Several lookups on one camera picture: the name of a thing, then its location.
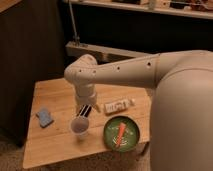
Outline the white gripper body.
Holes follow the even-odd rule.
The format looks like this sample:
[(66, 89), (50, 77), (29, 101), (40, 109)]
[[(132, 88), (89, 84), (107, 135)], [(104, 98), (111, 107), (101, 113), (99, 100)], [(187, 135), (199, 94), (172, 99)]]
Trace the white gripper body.
[(89, 96), (75, 96), (76, 100), (76, 111), (79, 111), (84, 105), (90, 105), (97, 112), (100, 111), (100, 107), (97, 104), (97, 93), (93, 93)]

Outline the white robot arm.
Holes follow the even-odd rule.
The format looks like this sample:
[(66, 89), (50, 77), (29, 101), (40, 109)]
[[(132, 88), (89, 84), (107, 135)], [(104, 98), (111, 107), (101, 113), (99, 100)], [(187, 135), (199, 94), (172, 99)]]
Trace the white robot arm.
[(151, 88), (152, 171), (213, 171), (213, 52), (190, 50), (99, 65), (85, 54), (64, 71), (79, 105), (96, 84)]

